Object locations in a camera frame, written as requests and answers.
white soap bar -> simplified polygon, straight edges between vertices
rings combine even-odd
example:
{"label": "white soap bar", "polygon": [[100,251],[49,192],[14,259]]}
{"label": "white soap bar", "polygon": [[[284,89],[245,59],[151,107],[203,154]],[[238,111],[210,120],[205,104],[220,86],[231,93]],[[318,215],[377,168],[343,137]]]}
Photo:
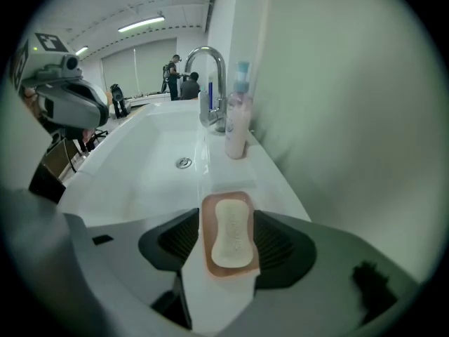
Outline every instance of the white soap bar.
{"label": "white soap bar", "polygon": [[239,199],[222,199],[215,205],[217,239],[212,260],[226,268],[239,268],[253,260],[253,246],[248,237],[248,205]]}

pink soap dish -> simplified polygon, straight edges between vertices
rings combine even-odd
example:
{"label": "pink soap dish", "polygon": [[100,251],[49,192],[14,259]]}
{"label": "pink soap dish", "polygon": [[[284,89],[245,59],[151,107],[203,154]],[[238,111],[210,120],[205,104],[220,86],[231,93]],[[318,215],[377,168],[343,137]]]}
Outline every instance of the pink soap dish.
{"label": "pink soap dish", "polygon": [[[218,221],[215,216],[215,205],[222,199],[239,199],[244,201],[249,208],[248,216],[248,237],[253,245],[253,259],[251,262],[240,268],[225,268],[216,265],[212,260],[212,247],[217,238],[217,227]],[[237,275],[243,275],[253,270],[259,269],[259,254],[257,252],[257,247],[253,239],[253,228],[254,228],[254,206],[251,198],[242,191],[238,192],[227,192],[223,194],[210,194],[203,199],[201,204],[201,226],[203,231],[203,250],[204,256],[206,257],[206,266],[209,273],[214,277],[233,277]]]}

sink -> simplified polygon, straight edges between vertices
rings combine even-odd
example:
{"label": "sink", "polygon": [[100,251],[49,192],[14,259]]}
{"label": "sink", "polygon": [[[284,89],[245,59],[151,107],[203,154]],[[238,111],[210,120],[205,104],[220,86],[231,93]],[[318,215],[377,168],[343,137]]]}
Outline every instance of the sink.
{"label": "sink", "polygon": [[[147,105],[91,153],[59,207],[90,227],[200,207],[210,193],[244,191],[256,209],[310,220],[249,132],[247,141],[246,158],[230,159],[224,136],[202,127],[198,101]],[[191,166],[178,168],[185,157]]]}

faucet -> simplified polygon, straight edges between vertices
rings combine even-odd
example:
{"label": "faucet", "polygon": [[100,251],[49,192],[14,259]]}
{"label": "faucet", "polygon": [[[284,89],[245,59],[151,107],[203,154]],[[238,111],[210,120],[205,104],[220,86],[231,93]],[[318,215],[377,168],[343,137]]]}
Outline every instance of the faucet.
{"label": "faucet", "polygon": [[212,56],[215,62],[217,63],[218,97],[215,98],[216,109],[207,112],[206,113],[207,116],[201,116],[200,114],[200,120],[201,122],[206,121],[208,125],[212,125],[216,122],[217,126],[215,127],[215,130],[218,132],[224,132],[226,128],[227,97],[226,97],[226,65],[225,60],[222,57],[222,54],[219,53],[214,48],[211,48],[210,46],[200,46],[198,48],[195,48],[189,54],[189,56],[187,56],[187,61],[185,62],[185,72],[190,72],[195,57],[204,53]]}

ceiling light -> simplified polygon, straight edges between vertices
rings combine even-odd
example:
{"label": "ceiling light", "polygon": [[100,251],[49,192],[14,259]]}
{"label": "ceiling light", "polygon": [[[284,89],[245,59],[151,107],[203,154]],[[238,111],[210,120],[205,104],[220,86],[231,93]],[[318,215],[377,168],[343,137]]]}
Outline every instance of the ceiling light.
{"label": "ceiling light", "polygon": [[79,55],[80,53],[83,53],[84,51],[86,51],[89,47],[87,46],[83,46],[82,48],[80,48],[75,54]]}
{"label": "ceiling light", "polygon": [[153,22],[164,21],[164,20],[165,20],[165,18],[163,16],[158,16],[157,18],[151,18],[151,19],[146,19],[146,20],[142,20],[142,21],[137,21],[131,25],[126,25],[126,26],[121,27],[119,29],[119,32],[125,32],[128,30],[134,29],[135,27],[148,25],[148,24],[152,24]]}

